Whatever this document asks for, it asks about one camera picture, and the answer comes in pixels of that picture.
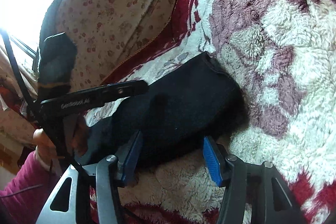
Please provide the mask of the left hand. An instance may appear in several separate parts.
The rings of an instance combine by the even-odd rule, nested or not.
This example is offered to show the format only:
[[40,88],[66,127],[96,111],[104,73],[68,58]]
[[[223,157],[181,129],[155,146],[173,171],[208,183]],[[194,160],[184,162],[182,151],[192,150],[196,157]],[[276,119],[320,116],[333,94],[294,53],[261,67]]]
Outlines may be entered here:
[[33,143],[36,145],[34,152],[35,159],[45,170],[51,172],[53,169],[53,161],[62,159],[61,156],[57,155],[55,145],[43,129],[35,130],[33,134]]

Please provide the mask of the pink sleeve left forearm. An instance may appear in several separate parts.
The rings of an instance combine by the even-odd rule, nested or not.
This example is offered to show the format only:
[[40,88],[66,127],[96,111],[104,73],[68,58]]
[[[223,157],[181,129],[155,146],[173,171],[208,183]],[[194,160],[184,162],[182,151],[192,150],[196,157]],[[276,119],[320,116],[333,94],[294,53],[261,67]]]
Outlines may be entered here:
[[1,190],[1,223],[35,223],[59,176],[49,171],[36,151]]

